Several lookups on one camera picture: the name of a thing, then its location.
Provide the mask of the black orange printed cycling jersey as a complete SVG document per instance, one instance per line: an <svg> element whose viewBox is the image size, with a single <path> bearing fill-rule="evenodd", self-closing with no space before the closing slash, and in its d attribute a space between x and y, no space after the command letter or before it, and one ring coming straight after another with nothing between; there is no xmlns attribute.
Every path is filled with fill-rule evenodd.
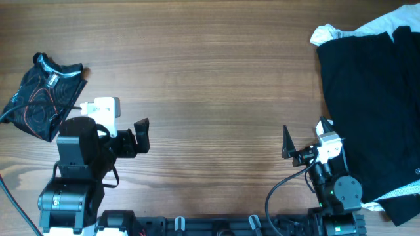
<svg viewBox="0 0 420 236"><path fill-rule="evenodd" d="M22 77L16 93L3 108L2 123L52 142L87 81L83 64L60 65L47 54L33 56L33 67Z"/></svg>

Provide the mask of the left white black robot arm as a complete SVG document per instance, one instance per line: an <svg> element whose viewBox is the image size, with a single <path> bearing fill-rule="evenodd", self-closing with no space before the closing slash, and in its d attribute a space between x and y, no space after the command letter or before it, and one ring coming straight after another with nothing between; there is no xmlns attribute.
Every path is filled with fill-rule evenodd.
<svg viewBox="0 0 420 236"><path fill-rule="evenodd" d="M81 115L64 121L59 128L59 160L52 178L38 199L39 225L43 235L128 235L133 223L131 213L123 213L113 226L98 226L98 209L109 172L119 175L119 158L134 158L150 149L147 118L134 123L133 129L118 130L121 115L118 97L99 97L80 105Z"/></svg>

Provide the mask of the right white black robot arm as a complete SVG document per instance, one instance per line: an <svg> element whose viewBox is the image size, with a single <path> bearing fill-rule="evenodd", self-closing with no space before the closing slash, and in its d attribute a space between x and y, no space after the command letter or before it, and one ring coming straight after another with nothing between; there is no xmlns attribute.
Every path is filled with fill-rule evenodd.
<svg viewBox="0 0 420 236"><path fill-rule="evenodd" d="M343 141L325 118L320 118L323 133L318 143L296 150L289 131L283 126L282 157L291 158L294 167L304 166L319 206L307 215L279 220L289 235L357 236L366 235L361 210L362 185L350 174Z"/></svg>

